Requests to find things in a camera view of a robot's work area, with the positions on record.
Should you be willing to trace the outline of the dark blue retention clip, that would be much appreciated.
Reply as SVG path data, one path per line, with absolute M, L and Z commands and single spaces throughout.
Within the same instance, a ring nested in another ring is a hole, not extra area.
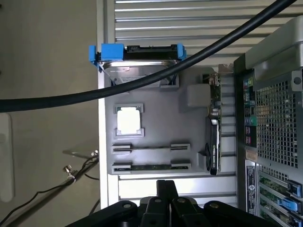
M 303 186 L 295 181 L 289 180 L 287 182 L 288 191 L 295 197 L 301 198 L 303 196 Z
M 289 225 L 292 227 L 303 227 L 303 220 L 296 217 L 290 217 Z
M 282 199 L 279 201 L 279 205 L 291 210 L 291 211 L 298 211 L 298 205 L 295 201 L 290 199 Z

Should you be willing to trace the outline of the open PC case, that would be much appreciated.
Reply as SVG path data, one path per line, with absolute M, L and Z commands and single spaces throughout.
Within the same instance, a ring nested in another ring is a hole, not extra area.
M 234 62 L 239 208 L 278 227 L 303 220 L 303 15 Z M 290 199 L 298 211 L 279 201 Z

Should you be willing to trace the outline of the green graphics card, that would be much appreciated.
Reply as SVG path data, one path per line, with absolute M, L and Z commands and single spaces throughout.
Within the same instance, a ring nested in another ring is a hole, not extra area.
M 219 73 L 203 74 L 203 83 L 210 87 L 210 104 L 205 118 L 205 149 L 202 155 L 206 158 L 206 170 L 211 175 L 217 175 L 221 170 L 222 94 Z

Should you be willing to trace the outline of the hard disk with blue bracket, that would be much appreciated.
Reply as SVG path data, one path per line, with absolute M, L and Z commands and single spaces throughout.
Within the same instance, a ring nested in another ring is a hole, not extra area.
M 90 63 L 104 73 L 111 86 L 124 84 L 169 68 L 187 57 L 183 44 L 169 46 L 139 46 L 102 44 L 100 52 L 89 46 Z

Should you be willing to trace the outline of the grey parts rack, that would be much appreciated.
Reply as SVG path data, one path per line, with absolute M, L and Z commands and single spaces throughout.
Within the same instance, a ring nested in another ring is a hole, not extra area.
M 209 67 L 192 67 L 176 78 L 175 85 L 141 88 L 105 99 L 107 172 L 111 175 L 208 172 L 205 118 L 210 87 L 203 83 Z M 141 135 L 117 136 L 119 106 L 141 108 Z M 190 144 L 191 150 L 168 149 L 113 152 L 113 146 L 169 147 Z M 114 171 L 113 165 L 191 165 L 187 170 Z

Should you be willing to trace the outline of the metal stand bracket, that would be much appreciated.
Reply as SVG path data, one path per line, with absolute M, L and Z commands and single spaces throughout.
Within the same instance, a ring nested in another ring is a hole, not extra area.
M 79 180 L 82 176 L 85 176 L 92 180 L 99 180 L 99 178 L 91 177 L 88 176 L 87 174 L 87 172 L 89 172 L 92 168 L 94 168 L 99 163 L 98 150 L 94 150 L 87 154 L 79 151 L 64 150 L 63 154 L 84 159 L 84 162 L 80 170 L 73 170 L 71 165 L 67 165 L 63 168 L 63 171 L 67 173 L 68 178 L 72 179 L 74 182 Z

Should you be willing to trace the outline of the silver CPU chip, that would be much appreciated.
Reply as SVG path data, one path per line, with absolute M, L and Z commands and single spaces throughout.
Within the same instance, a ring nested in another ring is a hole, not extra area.
M 117 136 L 141 135 L 141 108 L 139 106 L 119 106 L 116 110 Z

